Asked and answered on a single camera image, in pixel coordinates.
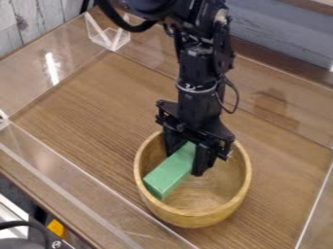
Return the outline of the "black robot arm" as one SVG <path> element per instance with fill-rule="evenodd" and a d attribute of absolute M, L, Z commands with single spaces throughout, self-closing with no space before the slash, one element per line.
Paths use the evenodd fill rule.
<path fill-rule="evenodd" d="M 236 136 L 220 119 L 233 111 L 224 105 L 226 77 L 236 57 L 231 44 L 229 8 L 225 0 L 122 0 L 146 20 L 165 26 L 173 38 L 180 73 L 178 100 L 157 102 L 157 123 L 164 126 L 166 153 L 185 143 L 196 145 L 192 174 L 204 175 L 218 159 L 228 160 Z"/>

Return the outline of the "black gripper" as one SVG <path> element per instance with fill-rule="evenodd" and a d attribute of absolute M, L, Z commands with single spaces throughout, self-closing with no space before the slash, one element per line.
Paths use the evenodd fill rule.
<path fill-rule="evenodd" d="M 196 156 L 192 174 L 202 176 L 217 159 L 229 160 L 236 135 L 222 123 L 220 116 L 232 110 L 225 108 L 224 89 L 212 91 L 181 91 L 178 101 L 157 102 L 157 123 L 164 127 L 166 155 L 192 142 Z"/>

